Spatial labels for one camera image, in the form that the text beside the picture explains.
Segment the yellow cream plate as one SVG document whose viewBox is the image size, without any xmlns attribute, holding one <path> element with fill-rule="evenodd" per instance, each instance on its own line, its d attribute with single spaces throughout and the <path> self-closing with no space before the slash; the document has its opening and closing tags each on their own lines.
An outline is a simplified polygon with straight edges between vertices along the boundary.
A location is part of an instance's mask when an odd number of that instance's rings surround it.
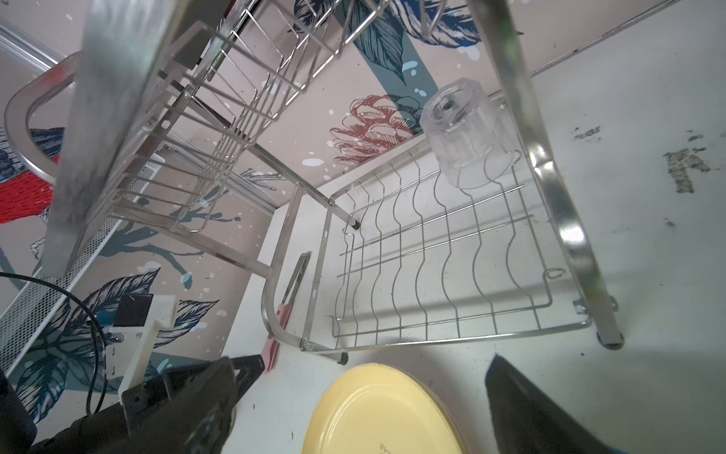
<svg viewBox="0 0 726 454">
<path fill-rule="evenodd" d="M 466 453 L 451 415 L 415 378 L 368 363 L 325 391 L 307 427 L 304 453 Z"/>
</svg>

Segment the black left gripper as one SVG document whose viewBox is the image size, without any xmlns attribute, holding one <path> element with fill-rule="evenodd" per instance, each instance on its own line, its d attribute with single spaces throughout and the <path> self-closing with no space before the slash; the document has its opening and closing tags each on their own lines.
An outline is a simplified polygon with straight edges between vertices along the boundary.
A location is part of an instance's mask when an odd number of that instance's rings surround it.
<svg viewBox="0 0 726 454">
<path fill-rule="evenodd" d="M 228 359 L 236 396 L 242 397 L 265 372 L 261 355 Z M 128 389 L 121 397 L 131 437 L 225 437 L 227 364 L 169 369 Z"/>
</svg>

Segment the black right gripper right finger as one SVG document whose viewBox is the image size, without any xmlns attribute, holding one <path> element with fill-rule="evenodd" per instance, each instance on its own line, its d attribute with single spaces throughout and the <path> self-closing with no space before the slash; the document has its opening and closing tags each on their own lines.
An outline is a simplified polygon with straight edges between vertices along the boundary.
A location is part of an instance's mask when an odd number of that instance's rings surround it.
<svg viewBox="0 0 726 454">
<path fill-rule="evenodd" d="M 501 453 L 615 453 L 501 356 L 485 376 Z"/>
</svg>

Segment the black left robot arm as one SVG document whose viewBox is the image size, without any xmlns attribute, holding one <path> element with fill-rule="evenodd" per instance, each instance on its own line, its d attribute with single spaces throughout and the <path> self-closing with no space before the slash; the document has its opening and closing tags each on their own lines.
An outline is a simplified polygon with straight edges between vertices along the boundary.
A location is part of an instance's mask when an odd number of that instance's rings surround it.
<svg viewBox="0 0 726 454">
<path fill-rule="evenodd" d="M 260 355 L 175 367 L 122 393 L 56 435 L 38 429 L 19 393 L 1 380 L 4 453 L 219 453 L 234 407 L 266 369 Z"/>
</svg>

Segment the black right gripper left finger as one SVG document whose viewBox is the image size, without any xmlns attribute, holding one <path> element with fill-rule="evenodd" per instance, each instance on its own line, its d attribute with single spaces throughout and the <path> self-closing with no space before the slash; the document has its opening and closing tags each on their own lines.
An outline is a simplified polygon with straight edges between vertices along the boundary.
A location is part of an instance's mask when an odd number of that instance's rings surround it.
<svg viewBox="0 0 726 454">
<path fill-rule="evenodd" d="M 165 370 L 122 393 L 127 435 L 99 451 L 220 452 L 236 397 L 236 369 L 229 358 Z"/>
</svg>

